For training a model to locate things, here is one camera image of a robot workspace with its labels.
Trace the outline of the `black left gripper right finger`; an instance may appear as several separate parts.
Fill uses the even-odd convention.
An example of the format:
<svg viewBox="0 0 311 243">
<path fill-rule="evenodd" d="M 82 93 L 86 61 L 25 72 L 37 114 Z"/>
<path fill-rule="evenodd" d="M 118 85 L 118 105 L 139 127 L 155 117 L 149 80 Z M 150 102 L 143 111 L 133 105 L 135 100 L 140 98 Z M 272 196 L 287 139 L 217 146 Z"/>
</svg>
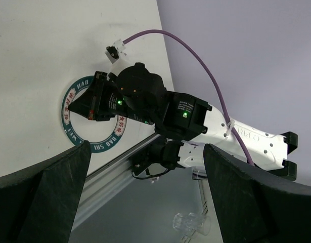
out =
<svg viewBox="0 0 311 243">
<path fill-rule="evenodd" d="M 212 144 L 203 151 L 224 242 L 311 242 L 311 186 L 273 175 Z"/>
</svg>

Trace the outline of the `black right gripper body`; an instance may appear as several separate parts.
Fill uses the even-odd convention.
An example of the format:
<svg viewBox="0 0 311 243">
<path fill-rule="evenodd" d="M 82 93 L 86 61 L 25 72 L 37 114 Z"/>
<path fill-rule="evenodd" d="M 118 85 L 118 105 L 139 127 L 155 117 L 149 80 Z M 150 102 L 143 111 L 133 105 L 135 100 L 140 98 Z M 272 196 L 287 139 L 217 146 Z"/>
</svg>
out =
<svg viewBox="0 0 311 243">
<path fill-rule="evenodd" d="M 168 92 L 160 75 L 137 62 L 118 75 L 95 73 L 94 120 L 113 115 L 161 126 L 168 108 Z"/>
</svg>

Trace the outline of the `aluminium mounting rail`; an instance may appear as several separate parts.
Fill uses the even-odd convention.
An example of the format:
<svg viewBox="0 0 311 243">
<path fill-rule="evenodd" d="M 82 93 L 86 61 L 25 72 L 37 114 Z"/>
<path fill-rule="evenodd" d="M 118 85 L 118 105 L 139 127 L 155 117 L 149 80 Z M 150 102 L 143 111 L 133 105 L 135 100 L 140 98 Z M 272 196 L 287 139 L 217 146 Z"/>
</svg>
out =
<svg viewBox="0 0 311 243">
<path fill-rule="evenodd" d="M 129 158 L 160 137 L 153 134 L 86 178 L 72 230 L 75 230 L 132 180 Z"/>
</svg>

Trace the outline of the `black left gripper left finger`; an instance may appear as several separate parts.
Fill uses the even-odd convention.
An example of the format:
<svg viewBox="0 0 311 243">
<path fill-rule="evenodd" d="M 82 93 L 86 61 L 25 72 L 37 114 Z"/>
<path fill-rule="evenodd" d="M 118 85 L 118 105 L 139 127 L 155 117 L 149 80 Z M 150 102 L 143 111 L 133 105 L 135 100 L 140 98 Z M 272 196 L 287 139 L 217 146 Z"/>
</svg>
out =
<svg viewBox="0 0 311 243">
<path fill-rule="evenodd" d="M 84 141 L 0 177 L 0 242 L 68 242 L 91 155 Z"/>
</svg>

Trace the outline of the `clear plastic fitting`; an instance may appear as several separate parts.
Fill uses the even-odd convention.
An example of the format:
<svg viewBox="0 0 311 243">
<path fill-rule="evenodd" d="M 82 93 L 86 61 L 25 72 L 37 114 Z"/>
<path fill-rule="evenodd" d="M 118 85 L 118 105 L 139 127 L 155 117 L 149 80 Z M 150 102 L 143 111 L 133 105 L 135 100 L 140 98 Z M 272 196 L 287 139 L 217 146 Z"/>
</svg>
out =
<svg viewBox="0 0 311 243">
<path fill-rule="evenodd" d="M 211 230 L 211 218 L 195 213 L 178 213 L 173 218 L 172 226 L 186 236 L 192 236 L 194 233 L 207 235 Z"/>
</svg>

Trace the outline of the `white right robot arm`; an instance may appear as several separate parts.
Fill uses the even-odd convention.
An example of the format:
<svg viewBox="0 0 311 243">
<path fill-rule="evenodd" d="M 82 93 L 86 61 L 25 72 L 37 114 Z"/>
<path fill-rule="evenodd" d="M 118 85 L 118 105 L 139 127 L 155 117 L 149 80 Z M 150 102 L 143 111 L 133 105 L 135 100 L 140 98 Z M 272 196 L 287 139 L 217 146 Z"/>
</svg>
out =
<svg viewBox="0 0 311 243">
<path fill-rule="evenodd" d="M 166 173 L 176 168 L 204 171 L 204 148 L 212 144 L 229 155 L 296 179 L 296 164 L 288 155 L 298 147 L 293 132 L 270 134 L 226 118 L 217 108 L 195 96 L 168 91 L 161 76 L 136 63 L 118 74 L 97 71 L 85 92 L 68 105 L 70 112 L 105 122 L 118 117 L 153 125 L 161 139 L 132 159 L 132 175 L 139 179 L 151 164 Z"/>
</svg>

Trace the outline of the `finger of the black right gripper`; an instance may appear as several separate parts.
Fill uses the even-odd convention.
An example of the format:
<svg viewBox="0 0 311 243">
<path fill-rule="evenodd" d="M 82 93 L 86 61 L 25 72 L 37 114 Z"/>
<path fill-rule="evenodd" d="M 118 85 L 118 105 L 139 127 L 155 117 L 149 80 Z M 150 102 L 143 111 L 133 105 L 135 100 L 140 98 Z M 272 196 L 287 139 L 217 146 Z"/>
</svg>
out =
<svg viewBox="0 0 311 243">
<path fill-rule="evenodd" d="M 81 96 L 70 103 L 68 109 L 71 112 L 79 114 L 86 119 L 95 119 L 95 108 L 97 100 L 95 91 L 95 85 L 90 85 Z"/>
</svg>

